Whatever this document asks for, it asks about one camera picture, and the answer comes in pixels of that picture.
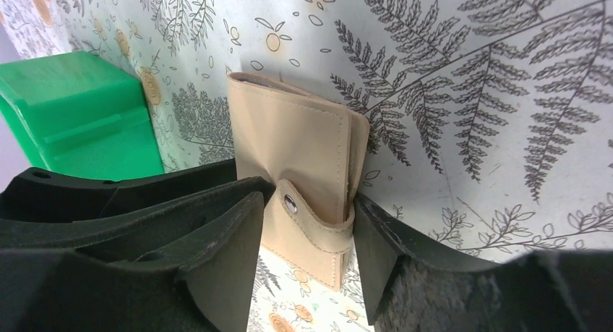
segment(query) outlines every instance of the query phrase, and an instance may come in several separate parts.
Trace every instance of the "wallet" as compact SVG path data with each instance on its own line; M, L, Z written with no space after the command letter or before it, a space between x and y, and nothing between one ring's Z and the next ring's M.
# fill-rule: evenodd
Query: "wallet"
M259 75L228 75L238 179L276 186L262 246L314 280L340 290L352 247L353 198L368 120L345 106Z

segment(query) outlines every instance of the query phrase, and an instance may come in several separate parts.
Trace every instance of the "metal snap button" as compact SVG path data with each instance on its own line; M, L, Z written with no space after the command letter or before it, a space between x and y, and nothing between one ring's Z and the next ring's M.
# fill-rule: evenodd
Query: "metal snap button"
M286 206L292 214L298 213L298 207L296 207L296 202L293 201L293 198L290 195L286 195L283 198L286 202Z

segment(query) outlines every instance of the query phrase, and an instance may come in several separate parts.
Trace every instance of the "patterned paper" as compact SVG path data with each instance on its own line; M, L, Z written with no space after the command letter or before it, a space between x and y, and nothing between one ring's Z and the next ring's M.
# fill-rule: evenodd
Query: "patterned paper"
M140 78L167 171L232 157L226 74L260 73L364 114L361 192L443 244L613 246L613 0L0 0L0 22L24 58ZM372 331L355 256L332 293L261 250L248 331Z

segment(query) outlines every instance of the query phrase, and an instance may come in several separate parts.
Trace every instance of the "branch illustration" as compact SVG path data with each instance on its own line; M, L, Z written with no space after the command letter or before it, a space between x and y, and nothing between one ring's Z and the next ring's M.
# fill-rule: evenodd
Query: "branch illustration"
M433 229L431 233L428 233L428 236L436 239L437 242L449 242L450 244L454 244L456 247L461 246L463 240L459 229L463 229L465 227L471 228L474 225L464 221L466 214L458 215L457 210L451 211L449 208L442 209L441 218L442 222L445 224L445 227L443 227L442 231L440 232Z
M199 3L195 1L194 4L198 6L198 9L189 14L192 18L190 24L194 26L192 28L194 48L198 49L200 45L207 48L205 40L209 37L207 26L213 30L213 15L215 15L213 6L215 5L215 0L200 0Z
M215 0L140 0L152 13L155 28L175 54L181 46L194 42L194 49L205 45L208 29L213 28Z
M386 24L385 30L391 33L391 38L400 44L396 50L407 55L400 59L407 66L405 72L423 74L443 67L468 35L466 26L454 30L460 21L457 17L439 21L438 0L423 17L420 0L412 0L410 6L408 0L364 2Z
M458 10L472 12L468 18L477 24L478 35L493 36L513 33L543 22L541 11L556 0L467 0Z
M459 201L475 213L465 202L460 199ZM543 225L538 231L522 226L523 221L531 220L535 215L532 211L522 211L522 207L521 204L517 204L511 209L494 210L494 217L489 223L486 223L487 228L491 231L479 232L479 241L482 245L478 247L462 247L463 240L461 233L457 231L458 227L455 227L456 231L451 230L458 220L463 220L457 217L457 211L451 212L451 210L443 209L442 220L446 227L443 228L443 232L433 231L429 236L455 245L456 249L469 255L479 256L483 250L488 249L512 254L511 249L514 247L523 247L528 251L568 247L583 249L585 241L577 237L596 232L613 232L613 193L611 192L606 194L604 202L593 206L590 213L581 211L568 213L566 218L568 225L575 231L564 234L556 234L555 227L551 223ZM484 220L479 214L475 213L475 215Z
M483 48L452 74L456 77L468 78L459 85L454 85L453 90L463 91L464 94L457 97L454 101L465 106L456 111L458 116L464 116L455 125L462 130L455 136L462 141L457 145L460 147L460 155L466 167L466 172L472 179L480 181L481 163L487 156L484 148L492 146L488 137L498 135L494 126L506 126L507 120L498 116L498 113L511 114L517 111L509 103L505 103L498 97L494 97L488 92L490 89L497 90L508 95L521 96L527 95L528 91L515 82L527 80L530 75L521 69L515 68L511 64L502 61L502 57L510 59L523 58L526 55L518 49L504 43L496 43Z
M545 45L533 56L531 64L546 63L569 53L582 52L581 57L547 65L534 77L535 80L549 80L536 86L536 89L550 95L534 100L537 106L546 111L532 115L536 124L529 128L536 136L528 139L528 147L525 148L528 152L525 156L526 186L537 202L548 172L559 156L567 152L565 147L574 143L572 136L587 132L587 124L597 123L601 119L583 106L613 103L613 95L600 88L611 85L613 80L613 69L606 65L613 61L613 54L608 50L609 44L603 43L604 36L611 34L606 25L613 22L613 17L606 16L604 3L600 9L594 9L596 7L587 8L572 17L562 18L553 24L554 30L548 27L526 46L526 50L535 51ZM586 85L586 80L594 85Z

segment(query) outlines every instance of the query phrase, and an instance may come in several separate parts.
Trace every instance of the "beige wallet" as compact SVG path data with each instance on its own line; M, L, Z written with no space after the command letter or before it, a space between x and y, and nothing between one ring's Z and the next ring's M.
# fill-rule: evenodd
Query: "beige wallet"
M368 120L345 106L247 73L228 75L228 105L237 177L263 176L277 186L265 209L262 245L340 290Z

